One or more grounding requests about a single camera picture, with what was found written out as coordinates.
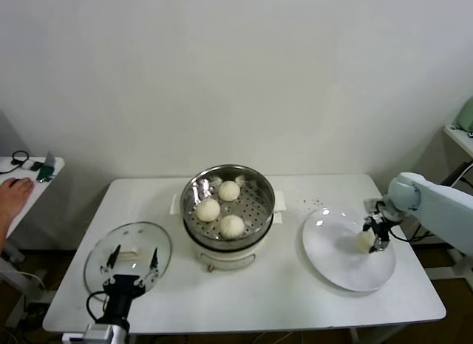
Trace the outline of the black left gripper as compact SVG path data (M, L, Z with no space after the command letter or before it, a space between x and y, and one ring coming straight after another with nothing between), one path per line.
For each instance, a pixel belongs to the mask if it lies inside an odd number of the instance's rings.
M152 288L159 277L159 257L157 248L152 252L137 275L116 274L115 265L120 254L121 245L116 245L106 261L100 264L101 284L108 296L108 303L102 316L105 324L128 324L128 315L132 301L143 295L143 288Z

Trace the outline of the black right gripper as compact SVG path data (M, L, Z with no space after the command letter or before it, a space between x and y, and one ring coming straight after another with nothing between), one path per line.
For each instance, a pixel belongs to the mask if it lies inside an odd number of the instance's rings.
M362 228L363 232L368 232L371 228L375 234L373 245L369 253L383 252L389 245L389 230L392 226L381 213L376 213L366 217Z

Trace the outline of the bare person hand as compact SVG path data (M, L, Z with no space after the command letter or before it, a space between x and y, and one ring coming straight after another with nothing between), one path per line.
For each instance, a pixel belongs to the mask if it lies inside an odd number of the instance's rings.
M1 184L1 224L11 224L26 205L34 183L30 178L9 178Z

